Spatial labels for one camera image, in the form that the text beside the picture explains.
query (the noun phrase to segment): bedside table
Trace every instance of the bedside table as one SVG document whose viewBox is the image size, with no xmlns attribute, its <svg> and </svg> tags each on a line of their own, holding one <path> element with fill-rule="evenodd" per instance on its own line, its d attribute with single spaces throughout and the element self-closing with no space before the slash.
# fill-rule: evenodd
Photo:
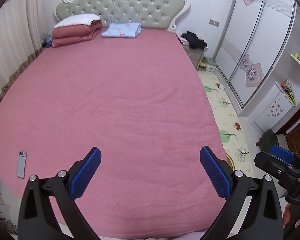
<svg viewBox="0 0 300 240">
<path fill-rule="evenodd" d="M 200 62 L 204 56 L 204 51 L 201 48 L 191 49 L 189 46 L 183 45 L 183 49 L 188 54 L 191 62 L 196 70 L 199 69 Z"/>
</svg>

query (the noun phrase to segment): storage box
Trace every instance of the storage box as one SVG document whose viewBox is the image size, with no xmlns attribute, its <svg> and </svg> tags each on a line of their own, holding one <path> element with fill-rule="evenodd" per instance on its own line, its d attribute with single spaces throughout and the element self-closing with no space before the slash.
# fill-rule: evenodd
<svg viewBox="0 0 300 240">
<path fill-rule="evenodd" d="M 206 71 L 214 72 L 217 64 L 209 57 L 204 57 L 203 62 L 206 64 Z"/>
</svg>

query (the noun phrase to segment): pink bed sheet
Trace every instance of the pink bed sheet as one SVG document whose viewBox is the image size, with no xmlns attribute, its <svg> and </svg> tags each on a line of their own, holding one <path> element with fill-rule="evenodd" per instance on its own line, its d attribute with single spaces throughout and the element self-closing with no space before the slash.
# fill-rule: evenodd
<svg viewBox="0 0 300 240">
<path fill-rule="evenodd" d="M 202 83 L 168 31 L 46 49 L 0 104 L 0 178 L 18 197 L 30 175 L 55 176 L 101 149 L 76 200 L 101 236 L 208 228 L 224 200 L 200 164 L 205 145 L 226 158 Z M 20 150 L 28 152 L 25 179 L 16 177 Z"/>
</svg>

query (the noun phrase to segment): white curtain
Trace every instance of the white curtain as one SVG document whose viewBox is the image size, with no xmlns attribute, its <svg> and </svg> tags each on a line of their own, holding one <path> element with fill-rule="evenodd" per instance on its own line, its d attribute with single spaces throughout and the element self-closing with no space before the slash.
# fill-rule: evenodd
<svg viewBox="0 0 300 240">
<path fill-rule="evenodd" d="M 41 0 L 7 0 L 0 9 L 0 101 L 42 51 L 46 34 Z"/>
</svg>

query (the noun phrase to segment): sliding wardrobe door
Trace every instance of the sliding wardrobe door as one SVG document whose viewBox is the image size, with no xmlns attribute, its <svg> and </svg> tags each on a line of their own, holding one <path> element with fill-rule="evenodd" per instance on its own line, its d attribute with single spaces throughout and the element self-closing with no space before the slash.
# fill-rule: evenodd
<svg viewBox="0 0 300 240">
<path fill-rule="evenodd" d="M 237 0 L 215 62 L 227 79 L 230 78 L 247 47 L 255 28 L 262 0 Z"/>
<path fill-rule="evenodd" d="M 230 80 L 243 105 L 274 64 L 285 41 L 294 0 L 266 0 L 251 44 Z"/>
</svg>

